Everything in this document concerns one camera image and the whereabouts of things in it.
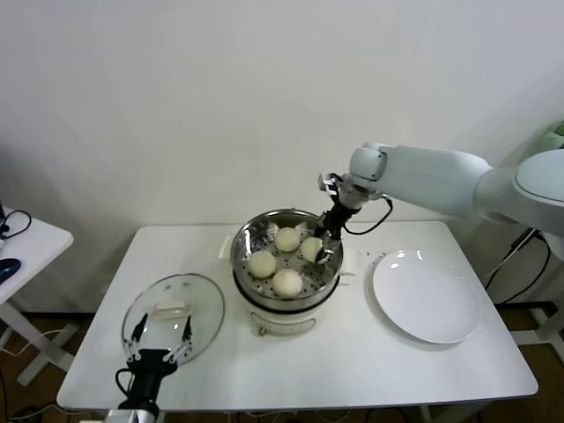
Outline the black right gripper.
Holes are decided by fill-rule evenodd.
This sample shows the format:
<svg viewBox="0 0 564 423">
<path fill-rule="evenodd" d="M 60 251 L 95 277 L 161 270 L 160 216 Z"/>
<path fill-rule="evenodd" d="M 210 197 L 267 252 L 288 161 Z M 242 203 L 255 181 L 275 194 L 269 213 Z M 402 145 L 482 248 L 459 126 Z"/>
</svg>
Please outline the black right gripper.
<svg viewBox="0 0 564 423">
<path fill-rule="evenodd" d="M 318 263 L 325 263 L 341 249 L 341 232 L 352 216 L 353 210 L 345 207 L 339 201 L 320 216 L 313 233 L 315 238 L 323 238 L 317 253 Z"/>
</svg>

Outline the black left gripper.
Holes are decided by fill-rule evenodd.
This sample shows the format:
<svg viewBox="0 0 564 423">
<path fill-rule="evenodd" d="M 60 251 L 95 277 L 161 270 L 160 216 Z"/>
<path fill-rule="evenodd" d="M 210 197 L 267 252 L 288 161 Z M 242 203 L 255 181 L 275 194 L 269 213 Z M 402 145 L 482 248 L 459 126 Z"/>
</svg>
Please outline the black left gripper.
<svg viewBox="0 0 564 423">
<path fill-rule="evenodd" d="M 126 353 L 127 367 L 120 368 L 118 374 L 129 373 L 132 384 L 124 388 L 118 383 L 118 389 L 125 396 L 125 400 L 118 405 L 123 410 L 158 410 L 157 397 L 164 378 L 173 374 L 178 365 L 176 362 L 186 362 L 193 353 L 192 316 L 188 315 L 182 334 L 172 343 L 169 358 L 166 359 L 166 349 L 141 349 L 139 342 L 145 333 L 148 314 L 144 313 L 140 321 L 134 326 L 128 338 L 122 338 Z"/>
</svg>

